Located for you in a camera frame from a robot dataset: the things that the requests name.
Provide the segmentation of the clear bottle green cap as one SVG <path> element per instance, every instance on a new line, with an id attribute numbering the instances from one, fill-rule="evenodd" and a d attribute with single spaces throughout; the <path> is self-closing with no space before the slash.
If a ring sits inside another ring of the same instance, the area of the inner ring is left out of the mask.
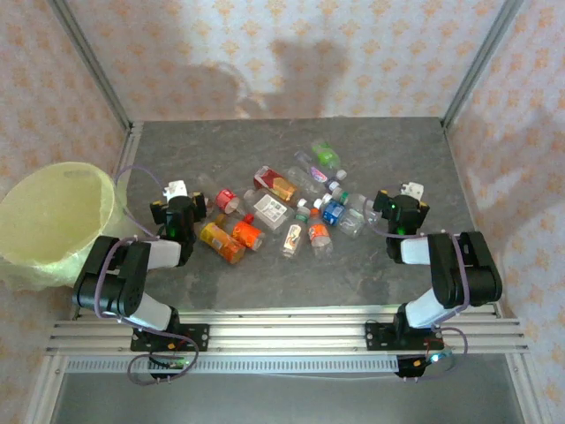
<path id="1" fill-rule="evenodd" d="M 366 223 L 376 223 L 378 214 L 373 209 L 373 201 L 367 199 L 363 194 L 351 193 L 343 205 L 345 212 L 338 227 L 347 236 L 356 238 Z"/>

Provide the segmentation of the small circuit board green LED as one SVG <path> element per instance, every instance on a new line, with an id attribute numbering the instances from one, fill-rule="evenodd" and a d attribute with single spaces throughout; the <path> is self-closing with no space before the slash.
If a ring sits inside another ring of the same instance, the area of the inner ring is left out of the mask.
<path id="1" fill-rule="evenodd" d="M 445 371 L 448 371 L 455 367 L 456 360 L 451 352 L 436 352 L 414 356 L 408 359 L 408 365 L 418 372 L 437 365 L 444 366 Z"/>
<path id="2" fill-rule="evenodd" d="M 187 358 L 181 357 L 179 359 L 164 359 L 150 357 L 149 361 L 156 367 L 160 369 L 170 369 L 170 370 L 184 370 L 190 369 L 194 365 L 193 360 L 188 360 Z"/>

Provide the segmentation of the red orange juice bottle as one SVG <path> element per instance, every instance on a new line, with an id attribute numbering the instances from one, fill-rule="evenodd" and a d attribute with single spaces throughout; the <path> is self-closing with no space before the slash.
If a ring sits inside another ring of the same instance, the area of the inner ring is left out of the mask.
<path id="1" fill-rule="evenodd" d="M 253 175 L 253 183 L 257 189 L 264 188 L 284 203 L 297 207 L 303 199 L 300 189 L 286 177 L 269 166 L 260 167 Z"/>

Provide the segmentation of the orange label red cap bottle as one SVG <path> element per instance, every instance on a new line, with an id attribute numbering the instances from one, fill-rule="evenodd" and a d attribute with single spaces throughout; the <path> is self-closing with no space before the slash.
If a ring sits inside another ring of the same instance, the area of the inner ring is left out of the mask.
<path id="1" fill-rule="evenodd" d="M 231 236 L 245 247 L 258 251 L 263 245 L 265 233 L 253 225 L 254 215 L 246 214 L 236 220 L 231 230 Z"/>

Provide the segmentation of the purple label plastic bottle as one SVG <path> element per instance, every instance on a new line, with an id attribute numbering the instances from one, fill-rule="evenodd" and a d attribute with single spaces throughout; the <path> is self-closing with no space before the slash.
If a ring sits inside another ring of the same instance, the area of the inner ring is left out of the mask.
<path id="1" fill-rule="evenodd" d="M 332 191 L 347 176 L 344 170 L 330 170 L 317 164 L 307 153 L 298 150 L 294 154 L 299 167 L 305 171 L 314 181 L 323 184 L 327 189 Z"/>

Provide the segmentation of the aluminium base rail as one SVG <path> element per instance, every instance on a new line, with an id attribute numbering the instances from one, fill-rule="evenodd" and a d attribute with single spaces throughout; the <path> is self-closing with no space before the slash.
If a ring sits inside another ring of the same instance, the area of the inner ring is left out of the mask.
<path id="1" fill-rule="evenodd" d="M 232 310 L 191 310 L 182 323 L 210 326 L 210 354 L 364 354 L 365 324 L 389 323 L 397 307 L 293 307 Z M 442 326 L 447 345 L 459 353 L 527 353 L 528 342 L 517 318 L 505 318 L 495 304 L 453 317 Z M 61 355 L 125 355 L 132 330 L 114 320 L 100 320 L 82 310 L 75 320 L 59 321 L 47 351 Z"/>

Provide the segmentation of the blue label plastic bottle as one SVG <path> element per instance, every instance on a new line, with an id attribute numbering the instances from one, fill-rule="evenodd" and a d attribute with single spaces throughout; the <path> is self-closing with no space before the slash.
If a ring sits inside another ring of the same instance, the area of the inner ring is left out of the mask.
<path id="1" fill-rule="evenodd" d="M 332 198 L 317 199 L 313 205 L 319 211 L 320 219 L 330 226 L 337 226 L 345 213 L 345 207 Z"/>

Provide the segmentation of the clear bottle red label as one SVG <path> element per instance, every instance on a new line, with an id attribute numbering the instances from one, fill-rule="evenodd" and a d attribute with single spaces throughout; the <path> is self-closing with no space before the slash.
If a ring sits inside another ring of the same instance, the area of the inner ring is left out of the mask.
<path id="1" fill-rule="evenodd" d="M 197 181 L 205 196 L 223 213 L 231 214 L 243 211 L 241 199 L 226 185 L 218 183 L 205 173 L 199 174 Z"/>

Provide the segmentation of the aluminium frame post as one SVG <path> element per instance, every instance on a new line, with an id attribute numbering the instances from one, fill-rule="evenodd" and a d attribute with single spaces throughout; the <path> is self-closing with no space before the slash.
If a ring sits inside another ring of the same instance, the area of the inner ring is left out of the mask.
<path id="1" fill-rule="evenodd" d="M 471 65 L 469 66 L 467 73 L 465 73 L 461 84 L 456 90 L 453 100 L 441 120 L 441 126 L 445 133 L 455 123 L 456 118 L 471 96 L 474 87 L 480 80 L 483 71 L 489 64 L 491 57 L 497 50 L 523 3 L 524 0 L 504 0 L 502 3 L 493 24 L 486 33 L 485 39 L 480 45 L 477 54 L 471 61 Z"/>
<path id="2" fill-rule="evenodd" d="M 132 127 L 132 121 L 129 119 L 117 93 L 111 86 L 106 72 L 103 70 L 93 47 L 83 32 L 67 0 L 47 0 L 47 3 L 59 20 L 63 30 L 66 32 L 117 122 L 126 131 L 129 131 Z"/>

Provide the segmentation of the yellow cap orange bottle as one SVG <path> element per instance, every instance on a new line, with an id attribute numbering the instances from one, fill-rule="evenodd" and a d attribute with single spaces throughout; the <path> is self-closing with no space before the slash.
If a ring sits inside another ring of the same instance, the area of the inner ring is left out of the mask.
<path id="1" fill-rule="evenodd" d="M 199 238 L 229 264 L 238 263 L 245 255 L 245 247 L 214 222 L 202 226 Z"/>

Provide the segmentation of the clear bottle white label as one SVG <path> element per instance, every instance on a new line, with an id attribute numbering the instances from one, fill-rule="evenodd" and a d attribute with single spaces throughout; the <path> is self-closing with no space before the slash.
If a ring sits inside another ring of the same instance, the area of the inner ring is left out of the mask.
<path id="1" fill-rule="evenodd" d="M 264 188 L 247 190 L 244 201 L 254 217 L 272 232 L 281 231 L 294 216 L 293 208 Z"/>

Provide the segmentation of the green cap colourful label bottle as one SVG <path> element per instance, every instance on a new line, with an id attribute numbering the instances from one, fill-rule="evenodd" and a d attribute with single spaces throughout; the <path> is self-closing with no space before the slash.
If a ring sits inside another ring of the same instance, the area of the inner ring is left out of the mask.
<path id="1" fill-rule="evenodd" d="M 306 206 L 298 206 L 293 220 L 284 232 L 281 253 L 284 258 L 298 257 L 301 246 L 304 244 L 307 233 L 307 223 L 310 217 L 310 209 Z"/>

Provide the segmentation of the green label plastic bottle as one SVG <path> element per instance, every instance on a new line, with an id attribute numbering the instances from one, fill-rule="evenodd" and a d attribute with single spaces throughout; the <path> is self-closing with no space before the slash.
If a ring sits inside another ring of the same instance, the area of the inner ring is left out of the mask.
<path id="1" fill-rule="evenodd" d="M 339 180 L 346 179 L 348 174 L 342 167 L 341 157 L 328 142 L 323 139 L 314 140 L 311 143 L 311 149 L 321 166 L 331 170 Z"/>

